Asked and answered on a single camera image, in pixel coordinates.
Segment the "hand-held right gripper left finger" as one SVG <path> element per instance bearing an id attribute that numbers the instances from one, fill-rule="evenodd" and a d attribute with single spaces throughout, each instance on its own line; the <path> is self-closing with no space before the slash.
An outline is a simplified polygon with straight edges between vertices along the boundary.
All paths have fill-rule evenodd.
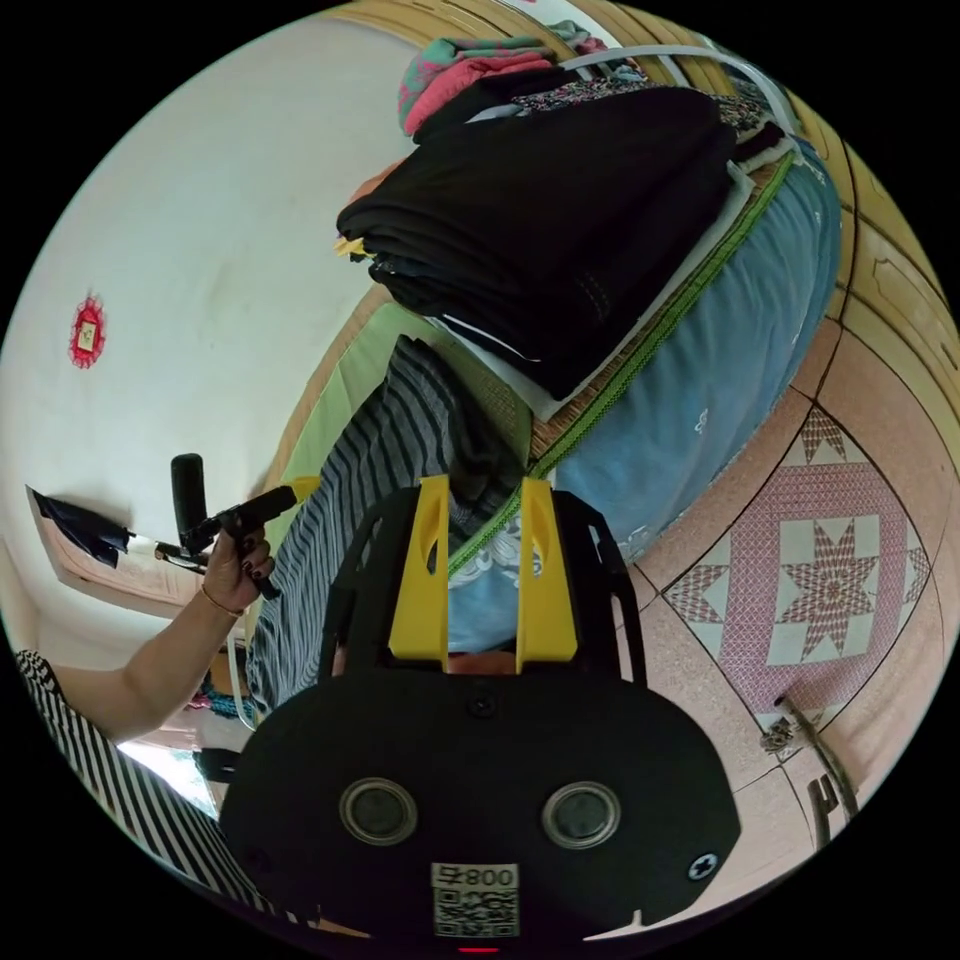
<path id="1" fill-rule="evenodd" d="M 449 479 L 425 477 L 404 554 L 389 637 L 389 650 L 403 666 L 448 668 Z"/>

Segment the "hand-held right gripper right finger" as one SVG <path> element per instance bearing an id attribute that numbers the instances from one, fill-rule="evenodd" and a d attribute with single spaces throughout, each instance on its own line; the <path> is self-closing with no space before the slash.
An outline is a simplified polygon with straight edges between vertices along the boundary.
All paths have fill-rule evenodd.
<path id="1" fill-rule="evenodd" d="M 521 486 L 516 670 L 567 664 L 578 648 L 553 488 L 526 478 Z"/>

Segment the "person's left hand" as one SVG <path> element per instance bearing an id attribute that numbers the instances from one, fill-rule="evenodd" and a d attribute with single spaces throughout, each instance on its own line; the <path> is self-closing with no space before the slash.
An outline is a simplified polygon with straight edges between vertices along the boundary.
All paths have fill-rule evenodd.
<path id="1" fill-rule="evenodd" d="M 273 569 L 263 526 L 239 539 L 221 530 L 209 555 L 201 592 L 221 612 L 238 618 L 257 599 Z"/>

